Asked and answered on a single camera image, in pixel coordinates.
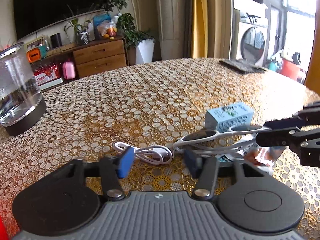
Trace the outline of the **yellow giraffe chair back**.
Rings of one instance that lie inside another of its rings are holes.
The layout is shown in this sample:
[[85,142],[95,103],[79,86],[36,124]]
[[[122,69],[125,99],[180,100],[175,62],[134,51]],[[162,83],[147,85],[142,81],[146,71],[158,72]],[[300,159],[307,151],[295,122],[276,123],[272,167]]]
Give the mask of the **yellow giraffe chair back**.
[[319,5],[315,13],[315,33],[308,73],[306,75],[305,86],[317,94],[320,92],[320,64],[319,64]]

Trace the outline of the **light blue small carton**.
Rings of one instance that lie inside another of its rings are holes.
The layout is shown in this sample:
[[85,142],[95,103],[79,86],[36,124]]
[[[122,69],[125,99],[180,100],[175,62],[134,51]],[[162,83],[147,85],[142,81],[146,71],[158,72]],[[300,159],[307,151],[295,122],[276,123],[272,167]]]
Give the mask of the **light blue small carton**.
[[205,129],[227,132],[230,127],[250,124],[254,115],[253,109],[243,102],[236,102],[206,111]]

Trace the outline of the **bag of fruit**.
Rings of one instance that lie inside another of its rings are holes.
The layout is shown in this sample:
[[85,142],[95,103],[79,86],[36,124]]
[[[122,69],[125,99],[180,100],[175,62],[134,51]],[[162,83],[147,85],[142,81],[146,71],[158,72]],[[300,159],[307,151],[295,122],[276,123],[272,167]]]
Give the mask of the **bag of fruit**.
[[116,14],[110,21],[104,20],[97,26],[97,31],[101,38],[113,40],[117,36],[117,22],[120,16],[121,13]]

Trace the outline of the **green leafy plant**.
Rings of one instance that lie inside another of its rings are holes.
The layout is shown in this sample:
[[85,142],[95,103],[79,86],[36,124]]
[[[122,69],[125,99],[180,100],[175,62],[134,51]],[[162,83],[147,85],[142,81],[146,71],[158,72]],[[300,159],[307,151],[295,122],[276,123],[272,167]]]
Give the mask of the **green leafy plant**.
[[131,49],[136,48],[144,40],[155,40],[149,30],[142,31],[140,29],[141,17],[139,0],[104,0],[103,8],[108,12],[112,12],[113,8],[121,11],[127,7],[128,2],[132,4],[133,14],[121,12],[116,26],[120,34],[125,38],[127,49]]

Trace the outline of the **wooden drawer cabinet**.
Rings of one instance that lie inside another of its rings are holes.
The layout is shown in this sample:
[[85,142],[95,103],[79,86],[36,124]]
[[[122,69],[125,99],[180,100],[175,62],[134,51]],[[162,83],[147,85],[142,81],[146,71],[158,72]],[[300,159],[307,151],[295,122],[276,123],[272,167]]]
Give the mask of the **wooden drawer cabinet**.
[[127,66],[125,40],[100,40],[80,46],[73,51],[76,70],[80,78]]

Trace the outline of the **orange clock radio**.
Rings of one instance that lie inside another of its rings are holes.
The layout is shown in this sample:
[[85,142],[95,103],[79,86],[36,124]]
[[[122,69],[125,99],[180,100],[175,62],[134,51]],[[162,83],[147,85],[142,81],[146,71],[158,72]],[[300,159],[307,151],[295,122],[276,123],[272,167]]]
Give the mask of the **orange clock radio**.
[[41,59],[41,51],[39,48],[34,48],[27,52],[27,59],[29,63],[39,61]]

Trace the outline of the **dark grey folded cloth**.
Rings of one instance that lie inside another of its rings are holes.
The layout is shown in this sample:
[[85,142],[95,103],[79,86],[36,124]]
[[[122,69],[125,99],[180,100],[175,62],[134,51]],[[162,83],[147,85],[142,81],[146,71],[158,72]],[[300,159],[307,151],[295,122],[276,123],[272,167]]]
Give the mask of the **dark grey folded cloth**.
[[240,74],[264,73],[266,71],[265,68],[256,66],[246,60],[221,59],[219,63]]

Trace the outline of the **white washing machine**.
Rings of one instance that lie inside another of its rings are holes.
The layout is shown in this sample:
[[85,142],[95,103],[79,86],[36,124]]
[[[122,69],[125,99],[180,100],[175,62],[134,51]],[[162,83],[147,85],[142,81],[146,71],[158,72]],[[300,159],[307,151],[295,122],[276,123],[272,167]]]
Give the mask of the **white washing machine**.
[[231,58],[262,66],[266,50],[267,6],[253,0],[234,0]]

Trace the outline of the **yellow curtain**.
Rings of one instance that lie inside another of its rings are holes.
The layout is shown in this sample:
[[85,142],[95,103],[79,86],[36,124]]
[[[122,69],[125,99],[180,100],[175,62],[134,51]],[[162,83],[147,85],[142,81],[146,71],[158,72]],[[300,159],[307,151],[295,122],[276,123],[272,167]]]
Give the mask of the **yellow curtain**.
[[192,1],[191,57],[208,55],[208,6],[207,0]]

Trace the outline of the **white sunglasses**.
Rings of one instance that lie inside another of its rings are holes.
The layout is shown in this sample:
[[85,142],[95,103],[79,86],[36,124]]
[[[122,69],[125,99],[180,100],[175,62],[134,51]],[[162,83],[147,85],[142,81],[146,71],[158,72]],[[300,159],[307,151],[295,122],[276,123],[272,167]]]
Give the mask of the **white sunglasses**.
[[195,145],[220,138],[232,137],[236,135],[257,134],[259,132],[266,132],[270,130],[271,128],[266,126],[248,124],[231,126],[228,131],[222,133],[213,129],[202,129],[189,135],[185,135],[180,140],[173,143],[173,149],[178,150],[184,145]]

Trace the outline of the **red cardboard box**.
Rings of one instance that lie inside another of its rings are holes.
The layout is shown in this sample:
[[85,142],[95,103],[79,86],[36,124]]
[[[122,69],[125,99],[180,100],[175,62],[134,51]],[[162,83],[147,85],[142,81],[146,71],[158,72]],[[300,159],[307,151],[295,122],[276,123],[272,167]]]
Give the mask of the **red cardboard box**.
[[0,240],[9,240],[6,228],[3,224],[3,220],[0,217]]

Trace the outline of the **lace patterned tablecloth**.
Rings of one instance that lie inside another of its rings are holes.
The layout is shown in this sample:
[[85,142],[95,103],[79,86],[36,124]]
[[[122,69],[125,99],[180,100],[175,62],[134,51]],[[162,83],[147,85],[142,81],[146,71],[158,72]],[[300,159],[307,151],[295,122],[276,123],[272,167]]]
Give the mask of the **lace patterned tablecloth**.
[[178,59],[119,68],[44,93],[40,121],[17,137],[1,131],[1,218],[18,232],[15,196],[73,159],[94,162],[112,145],[164,145],[204,125],[208,109],[243,102],[253,123],[287,118],[319,94],[272,71],[238,74],[216,59]]

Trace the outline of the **glass electric kettle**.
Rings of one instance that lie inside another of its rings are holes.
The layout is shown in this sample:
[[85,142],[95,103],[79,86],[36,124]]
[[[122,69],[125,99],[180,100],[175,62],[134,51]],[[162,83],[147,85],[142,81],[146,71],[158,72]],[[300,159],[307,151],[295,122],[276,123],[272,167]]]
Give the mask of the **glass electric kettle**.
[[1,126],[17,136],[32,128],[46,103],[27,59],[24,43],[1,51]]

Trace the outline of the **white blue food sachet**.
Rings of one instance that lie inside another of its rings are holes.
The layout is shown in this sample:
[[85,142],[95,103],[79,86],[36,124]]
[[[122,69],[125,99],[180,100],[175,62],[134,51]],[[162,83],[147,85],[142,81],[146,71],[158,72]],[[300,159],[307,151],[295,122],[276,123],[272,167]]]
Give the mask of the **white blue food sachet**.
[[235,159],[245,159],[272,176],[273,166],[286,150],[286,146],[261,147],[253,140],[254,137],[255,134],[243,136],[232,144],[235,152],[227,150],[223,154],[217,155],[217,159],[224,163],[232,163]]

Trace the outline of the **black television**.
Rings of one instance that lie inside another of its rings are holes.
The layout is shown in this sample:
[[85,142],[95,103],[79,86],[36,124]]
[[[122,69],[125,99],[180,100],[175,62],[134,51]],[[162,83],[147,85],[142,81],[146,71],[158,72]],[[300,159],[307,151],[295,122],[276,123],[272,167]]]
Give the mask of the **black television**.
[[103,0],[13,0],[17,39],[72,16],[102,8]]

